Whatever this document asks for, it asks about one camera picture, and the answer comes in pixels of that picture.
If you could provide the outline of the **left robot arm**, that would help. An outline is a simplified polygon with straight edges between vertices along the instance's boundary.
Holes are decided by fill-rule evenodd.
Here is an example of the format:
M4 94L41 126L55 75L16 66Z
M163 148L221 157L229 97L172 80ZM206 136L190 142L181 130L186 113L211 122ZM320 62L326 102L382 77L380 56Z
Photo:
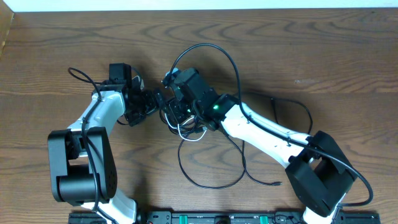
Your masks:
M68 72L92 84L94 90L87 109L74 123L48 135L54 199L89 209L106 223L146 223L145 212L118 188L109 136L121 117L133 127L162 109L162 92L146 89L141 74L126 63L110 64L109 77L102 82L73 67Z

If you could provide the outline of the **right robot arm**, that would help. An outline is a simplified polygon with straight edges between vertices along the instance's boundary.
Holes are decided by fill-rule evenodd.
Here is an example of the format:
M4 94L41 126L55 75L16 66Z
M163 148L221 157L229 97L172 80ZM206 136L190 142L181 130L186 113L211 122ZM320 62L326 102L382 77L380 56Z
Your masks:
M165 74L162 84L173 91L166 103L167 121L181 131L190 118L212 131L238 138L264 152L284 169L305 205L304 223L331 223L356 180L352 165L336 141L318 131L311 136L289 130L250 109L238 98L219 95L194 68Z

